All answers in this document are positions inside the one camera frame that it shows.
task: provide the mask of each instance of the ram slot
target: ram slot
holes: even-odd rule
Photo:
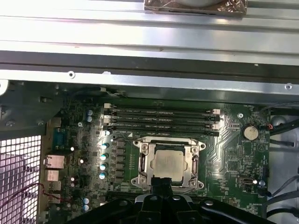
[[[165,113],[202,113],[202,114],[209,114],[214,113],[218,114],[220,112],[219,109],[211,109],[211,110],[204,110],[204,109],[182,109],[182,108],[169,108],[169,107],[154,107],[154,106],[130,106],[130,105],[118,105],[114,106],[111,110],[123,110],[123,111],[145,111],[145,112],[165,112]]]
[[[219,136],[219,132],[212,132],[212,131],[206,131],[206,130],[198,130],[197,132],[191,132],[191,131],[182,131],[182,130],[161,130],[159,128],[136,128],[136,127],[124,127],[124,126],[109,126],[107,127],[107,130],[112,131],[123,131],[123,132],[137,132],[137,133],[144,133],[144,134],[151,134],[151,135],[157,135],[157,136],[168,136],[168,135],[175,135],[179,134],[178,136],[182,136],[183,134],[188,134],[189,137],[190,134],[192,134],[192,137],[198,137],[200,135],[208,135],[208,136]]]

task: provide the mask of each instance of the cable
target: cable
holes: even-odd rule
[[[270,136],[285,133],[297,127],[299,127],[299,119],[293,120],[289,123],[285,123],[279,126],[275,126],[274,129],[270,131]]]
[[[260,110],[260,113],[264,112],[265,110],[271,109],[273,107],[278,107],[278,106],[290,106],[290,105],[299,105],[298,101],[293,101],[293,102],[288,102],[288,103],[279,103],[279,104],[273,104],[267,107],[264,107],[263,109]]]
[[[267,218],[279,213],[291,213],[295,217],[299,218],[299,211],[296,208],[289,208],[289,209],[273,209],[267,212]]]
[[[20,189],[19,191],[15,192],[13,195],[11,195],[10,198],[8,198],[8,200],[5,201],[5,202],[0,206],[0,210],[1,210],[5,205],[7,205],[12,199],[14,199],[19,193],[22,193],[22,192],[26,191],[27,189],[29,189],[29,188],[31,188],[31,187],[33,187],[33,186],[36,186],[36,185],[39,185],[39,186],[42,187],[42,194],[43,194],[43,195],[46,195],[46,196],[48,196],[48,197],[53,197],[53,198],[55,198],[55,199],[57,199],[57,200],[63,201],[62,198],[59,198],[59,197],[56,197],[55,195],[51,195],[51,194],[46,193],[46,192],[45,192],[45,187],[44,187],[44,185],[43,185],[42,183],[32,183],[32,184],[30,184],[30,185],[28,185],[28,186],[26,186],[26,187]]]
[[[266,201],[264,204],[262,204],[262,217],[266,218],[267,217],[267,207],[271,204],[277,203],[277,202],[282,202],[288,199],[293,199],[299,197],[299,191],[291,191],[279,196],[276,196],[274,198],[271,198],[270,200]]]
[[[275,191],[273,194],[271,194],[271,197],[275,197],[279,192],[281,192],[284,188],[286,188],[288,185],[290,185],[295,180],[299,180],[299,175],[293,176],[289,180],[287,180],[277,191]]]
[[[273,140],[270,139],[270,143],[275,144],[275,145],[280,145],[280,146],[291,146],[294,147],[295,143],[291,142],[291,141],[277,141],[277,140]]]

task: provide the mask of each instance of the connector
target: connector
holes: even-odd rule
[[[47,181],[58,181],[59,179],[59,170],[47,170],[46,171]]]
[[[211,125],[211,128],[212,128],[213,130],[218,131],[218,130],[220,129],[220,125],[219,125],[219,124],[213,124],[213,125]]]
[[[104,109],[110,109],[111,106],[112,105],[110,103],[104,103]]]
[[[46,168],[63,169],[64,155],[47,155],[45,165]]]

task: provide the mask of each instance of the screw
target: screw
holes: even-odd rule
[[[191,148],[191,151],[192,151],[193,153],[196,153],[196,152],[197,152],[197,147],[192,147],[192,148]]]
[[[285,85],[285,89],[286,90],[290,90],[292,88],[292,84],[291,83],[287,83],[286,85]]]
[[[147,144],[143,144],[142,146],[141,146],[141,149],[142,150],[147,150],[149,147],[148,147],[148,145]]]
[[[127,204],[128,204],[127,201],[121,201],[121,202],[120,202],[120,206],[126,206]]]
[[[205,204],[206,204],[207,206],[212,206],[214,203],[213,203],[212,201],[205,201]]]
[[[141,183],[145,183],[146,182],[146,178],[145,177],[140,177],[140,182]]]
[[[39,125],[39,126],[44,125],[44,121],[43,120],[38,121],[37,125]]]
[[[190,181],[191,186],[196,186],[196,181]]]
[[[258,185],[264,187],[264,186],[266,186],[266,182],[263,181],[263,180],[260,180],[260,182],[258,183]]]
[[[76,76],[75,72],[69,71],[69,77],[73,79]]]
[[[178,195],[175,195],[175,196],[173,196],[173,197],[172,197],[172,199],[173,199],[173,200],[175,200],[175,201],[178,201],[178,200],[180,200],[180,199],[181,199],[181,197],[180,197],[180,196],[178,196]]]
[[[10,120],[8,122],[6,122],[5,126],[9,126],[9,127],[12,127],[14,126],[15,122],[13,120]]]

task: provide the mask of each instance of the metal panel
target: metal panel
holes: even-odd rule
[[[0,223],[36,223],[41,136],[0,141]]]
[[[214,81],[191,78],[147,77],[114,75],[106,71],[97,73],[71,73],[0,70],[1,78],[10,80],[58,82],[69,90],[82,86],[109,86],[124,90],[129,97],[175,100],[201,100],[237,103],[274,103],[295,101],[299,95],[297,84],[272,84],[259,82]]]
[[[242,19],[153,14],[136,2],[35,3],[19,10],[13,3],[0,9],[0,50],[299,64],[297,1],[249,1]]]

